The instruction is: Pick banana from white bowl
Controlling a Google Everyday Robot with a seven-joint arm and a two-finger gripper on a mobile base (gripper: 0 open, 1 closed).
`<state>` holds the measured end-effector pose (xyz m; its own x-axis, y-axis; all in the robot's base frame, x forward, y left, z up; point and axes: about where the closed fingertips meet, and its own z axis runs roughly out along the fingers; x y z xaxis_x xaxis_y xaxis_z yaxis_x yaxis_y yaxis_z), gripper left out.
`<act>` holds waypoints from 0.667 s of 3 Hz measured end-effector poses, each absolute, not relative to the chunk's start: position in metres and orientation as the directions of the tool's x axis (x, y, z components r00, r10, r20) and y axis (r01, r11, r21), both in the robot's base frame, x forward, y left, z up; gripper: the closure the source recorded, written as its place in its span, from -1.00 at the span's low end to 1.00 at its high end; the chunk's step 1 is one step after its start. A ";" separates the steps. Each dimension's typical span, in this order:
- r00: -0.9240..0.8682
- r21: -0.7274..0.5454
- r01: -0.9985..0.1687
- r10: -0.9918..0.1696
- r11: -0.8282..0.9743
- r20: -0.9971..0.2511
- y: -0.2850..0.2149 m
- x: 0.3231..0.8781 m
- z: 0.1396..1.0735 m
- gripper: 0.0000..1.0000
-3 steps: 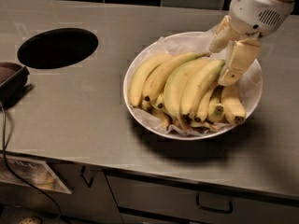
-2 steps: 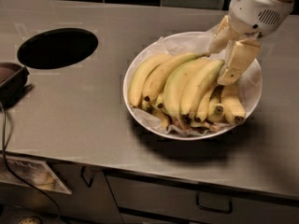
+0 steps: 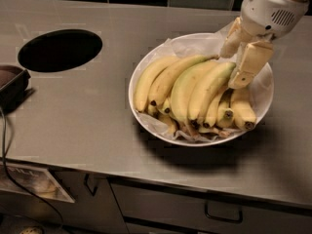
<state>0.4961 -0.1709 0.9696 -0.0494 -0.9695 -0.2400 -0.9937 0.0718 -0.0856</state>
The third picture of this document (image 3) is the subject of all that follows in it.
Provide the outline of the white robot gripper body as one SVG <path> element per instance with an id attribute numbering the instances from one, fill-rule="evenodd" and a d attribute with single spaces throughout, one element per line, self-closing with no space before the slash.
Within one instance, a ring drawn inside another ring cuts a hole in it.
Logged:
<path id="1" fill-rule="evenodd" d="M 281 38 L 306 14 L 309 0 L 243 0 L 242 27 L 252 36 Z"/>

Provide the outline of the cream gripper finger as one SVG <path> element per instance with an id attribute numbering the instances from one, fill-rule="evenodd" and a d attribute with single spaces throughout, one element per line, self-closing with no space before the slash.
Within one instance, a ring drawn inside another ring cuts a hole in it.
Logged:
<path id="1" fill-rule="evenodd" d="M 240 44 L 249 42 L 253 37 L 242 26 L 241 18 L 235 18 L 220 50 L 220 56 L 225 59 L 232 58 L 238 51 Z"/>
<path id="2" fill-rule="evenodd" d="M 231 89 L 247 87 L 273 56 L 273 44 L 267 41 L 242 43 L 238 49 L 236 67 L 228 82 Z"/>

